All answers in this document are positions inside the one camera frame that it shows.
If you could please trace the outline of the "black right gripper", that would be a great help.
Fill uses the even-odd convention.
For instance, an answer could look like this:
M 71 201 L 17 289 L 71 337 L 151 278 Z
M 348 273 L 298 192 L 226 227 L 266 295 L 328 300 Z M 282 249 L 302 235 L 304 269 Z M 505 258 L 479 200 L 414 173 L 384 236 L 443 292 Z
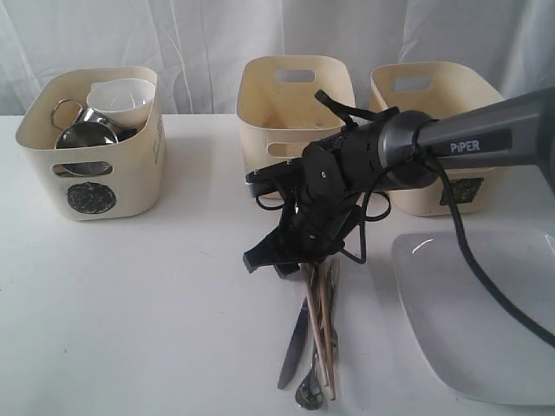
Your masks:
M 298 263 L 317 262 L 337 252 L 357 263 L 363 261 L 363 256 L 346 251 L 344 242 L 363 226 L 357 204 L 360 193 L 347 189 L 334 152 L 309 144 L 301 157 L 301 173 L 301 183 L 285 199 L 278 229 L 243 254 L 250 274 L 275 266 L 279 278 L 302 278 Z M 286 253 L 295 263 L 286 263 Z

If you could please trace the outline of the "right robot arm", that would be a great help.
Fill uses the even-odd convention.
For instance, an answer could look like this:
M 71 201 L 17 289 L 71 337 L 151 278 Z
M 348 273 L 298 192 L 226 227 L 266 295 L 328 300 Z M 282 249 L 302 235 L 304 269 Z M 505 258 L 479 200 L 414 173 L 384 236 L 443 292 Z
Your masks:
M 421 189 L 453 169 L 536 166 L 554 180 L 552 88 L 441 120 L 397 107 L 361 110 L 324 91 L 315 97 L 341 130 L 245 178 L 254 198 L 276 192 L 283 200 L 276 228 L 243 255 L 249 272 L 272 266 L 289 275 L 343 251 L 369 221 L 372 192 Z

